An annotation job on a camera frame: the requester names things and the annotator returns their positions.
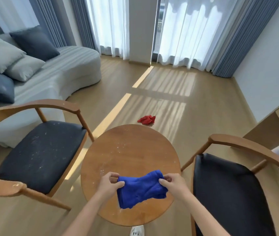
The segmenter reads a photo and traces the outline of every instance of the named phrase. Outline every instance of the foot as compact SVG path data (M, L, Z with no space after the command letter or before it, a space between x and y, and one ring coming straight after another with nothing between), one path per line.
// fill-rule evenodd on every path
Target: foot
M132 227L130 236L145 236L144 226L140 225Z

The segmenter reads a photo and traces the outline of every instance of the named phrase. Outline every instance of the floor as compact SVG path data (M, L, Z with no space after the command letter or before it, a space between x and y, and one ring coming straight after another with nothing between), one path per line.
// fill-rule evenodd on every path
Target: floor
M175 147L183 165L212 133L243 136L254 122L232 79L223 79L198 70L172 69L129 64L119 58L102 56L102 80L75 92L67 100L79 104L95 137L106 129L137 123L144 115L156 115L153 129ZM65 113L66 121L78 123ZM24 196L0 198L0 236L61 235L86 204L80 183L80 163L91 142L87 141L55 198L73 209L65 212ZM10 151L0 147L0 162ZM213 145L208 150L222 158L252 167L260 158ZM183 172L190 185L191 167ZM269 203L279 235L279 186L273 170L257 174ZM146 236L191 235L190 217L180 202L160 218L145 225ZM129 235L129 227L113 225L97 217L90 236Z

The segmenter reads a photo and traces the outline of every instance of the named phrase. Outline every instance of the person's right arm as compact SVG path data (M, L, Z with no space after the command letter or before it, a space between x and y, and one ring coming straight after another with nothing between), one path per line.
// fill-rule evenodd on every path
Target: person's right arm
M186 186L180 174L166 174L159 179L161 185L166 187L174 198L181 200L189 208L195 222L204 236L230 236L217 222L208 210L197 200Z

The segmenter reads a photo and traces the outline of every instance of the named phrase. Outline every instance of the curved sofa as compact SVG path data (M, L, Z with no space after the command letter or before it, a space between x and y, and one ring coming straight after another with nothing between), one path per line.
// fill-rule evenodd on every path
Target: curved sofa
M58 48L60 55L48 60L27 82L15 82L14 105L38 99L67 99L76 90L101 80L100 55L78 46ZM48 120L65 121L63 111L42 109ZM41 123L34 109L17 113L0 122L0 145L15 147Z

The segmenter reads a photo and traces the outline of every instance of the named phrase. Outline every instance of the table top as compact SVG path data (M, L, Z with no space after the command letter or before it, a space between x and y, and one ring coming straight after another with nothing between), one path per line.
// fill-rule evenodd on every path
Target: table top
M87 151L82 162L82 190L90 200L100 178L110 171L126 177L141 177L153 170L161 170L163 174L181 173L179 158L171 143L149 127L118 126L98 137ZM172 202L168 192L165 199L152 198L132 209L120 209L115 194L102 206L99 215L117 225L141 225L161 216Z

